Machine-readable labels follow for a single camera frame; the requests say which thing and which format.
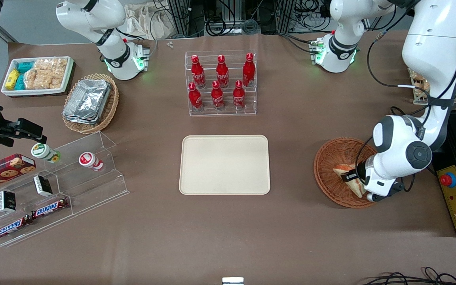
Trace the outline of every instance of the red button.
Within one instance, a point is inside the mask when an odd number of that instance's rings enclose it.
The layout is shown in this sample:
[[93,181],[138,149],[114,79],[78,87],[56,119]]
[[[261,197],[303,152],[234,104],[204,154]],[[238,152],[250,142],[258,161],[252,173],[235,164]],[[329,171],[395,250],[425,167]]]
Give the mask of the red button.
[[445,185],[445,186],[450,186],[452,183],[453,183],[453,179],[451,179],[451,176],[450,175],[441,175],[441,177],[439,178],[439,181],[441,182],[441,184]]

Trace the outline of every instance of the small black box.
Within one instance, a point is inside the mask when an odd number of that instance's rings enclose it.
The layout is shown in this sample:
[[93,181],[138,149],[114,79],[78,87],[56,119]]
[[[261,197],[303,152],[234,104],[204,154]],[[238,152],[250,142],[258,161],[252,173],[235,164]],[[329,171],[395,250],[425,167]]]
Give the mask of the small black box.
[[43,176],[36,175],[34,177],[34,186],[36,186],[36,191],[38,194],[49,197],[52,195],[52,188],[50,187],[50,182]]
[[15,212],[17,204],[15,203],[15,193],[0,191],[0,212]]

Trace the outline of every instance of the red coca-cola bottle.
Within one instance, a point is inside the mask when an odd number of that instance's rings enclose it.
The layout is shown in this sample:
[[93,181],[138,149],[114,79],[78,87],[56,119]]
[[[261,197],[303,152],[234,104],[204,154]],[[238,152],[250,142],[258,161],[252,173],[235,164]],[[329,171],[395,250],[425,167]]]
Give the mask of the red coca-cola bottle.
[[235,105],[235,110],[244,109],[244,98],[246,97],[246,92],[242,88],[242,81],[235,81],[235,90],[233,90],[233,105]]
[[255,59],[255,56],[253,54],[246,54],[246,62],[242,67],[242,83],[246,87],[253,87],[255,85],[256,67],[255,63],[253,63],[253,59]]
[[205,87],[205,72],[203,71],[203,66],[200,64],[200,60],[197,55],[191,56],[191,62],[193,63],[191,67],[191,73],[193,75],[193,80],[198,88]]
[[217,111],[224,110],[223,90],[221,90],[219,82],[217,82],[217,80],[214,80],[214,82],[212,82],[212,92],[210,95],[212,96],[214,109]]
[[224,62],[224,55],[217,56],[217,81],[219,81],[219,85],[221,88],[228,87],[228,66]]
[[201,102],[200,92],[196,89],[195,83],[191,82],[188,86],[190,89],[190,102],[194,112],[203,111],[203,102]]

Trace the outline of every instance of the brown table surface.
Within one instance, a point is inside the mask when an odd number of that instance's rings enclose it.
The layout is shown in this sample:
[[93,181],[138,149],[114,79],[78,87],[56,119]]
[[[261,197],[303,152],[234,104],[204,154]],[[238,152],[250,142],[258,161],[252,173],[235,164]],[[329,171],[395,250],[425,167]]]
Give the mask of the brown table surface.
[[[305,35],[316,38],[319,34]],[[408,83],[401,59],[406,31],[389,32],[373,49],[375,74]],[[131,192],[9,248],[0,248],[0,284],[356,284],[382,272],[422,276],[432,266],[456,276],[456,237],[438,181],[416,175],[410,193],[368,209],[345,209],[318,188],[313,159],[335,137],[366,139],[391,105],[415,110],[411,91],[374,81],[360,43],[341,74],[311,65],[278,36],[225,36],[160,42],[149,71],[116,81],[121,99],[104,133]],[[191,118],[184,89],[184,52],[256,49],[258,114]],[[93,44],[10,44],[9,57],[71,56],[74,81],[107,73]],[[52,147],[82,135],[61,119],[65,97],[11,99],[6,119],[44,127]],[[179,192],[181,142],[187,135],[268,138],[271,191],[264,196],[185,196]],[[0,158],[27,154],[33,142],[0,146]]]

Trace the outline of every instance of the acrylic display stand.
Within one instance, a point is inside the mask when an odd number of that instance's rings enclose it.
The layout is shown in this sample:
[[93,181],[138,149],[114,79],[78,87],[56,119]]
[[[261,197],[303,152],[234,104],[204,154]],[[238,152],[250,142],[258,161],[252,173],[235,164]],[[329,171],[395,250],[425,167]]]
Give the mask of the acrylic display stand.
[[[255,55],[253,62],[255,63],[255,84],[252,87],[244,87],[246,91],[245,95],[245,108],[242,110],[235,110],[233,105],[233,90],[235,89],[235,81],[242,80],[242,67],[246,62],[246,54],[251,52]],[[223,99],[224,99],[224,110],[217,111],[214,109],[212,103],[212,97],[210,92],[212,91],[212,82],[217,79],[216,67],[217,67],[217,56],[223,54],[226,58],[226,66],[229,70],[230,83],[228,87],[223,88]],[[201,100],[203,101],[204,110],[201,112],[195,112],[192,109],[192,105],[188,99],[188,83],[193,82],[193,76],[191,74],[191,56],[197,55],[201,66],[204,68],[206,86],[203,89],[198,89],[201,93]],[[197,51],[197,52],[186,52],[185,56],[185,75],[186,75],[186,99],[188,100],[188,108],[190,116],[233,116],[233,115],[255,115],[257,113],[257,54],[255,50],[235,50],[235,51]]]
[[[31,211],[36,211],[63,197],[68,197],[70,206],[37,218],[33,220],[32,224],[0,238],[0,247],[14,245],[128,194],[124,177],[116,169],[110,152],[114,146],[116,144],[106,135],[96,132],[56,148],[61,153],[58,163],[49,163],[35,158],[35,171],[2,184],[0,191],[15,193],[17,210],[14,213],[0,213],[0,228],[15,222],[26,214],[31,215]],[[83,152],[94,153],[103,161],[103,169],[93,171],[80,166],[78,157]],[[49,180],[54,193],[52,196],[38,195],[33,182],[33,177],[36,175],[42,175]]]

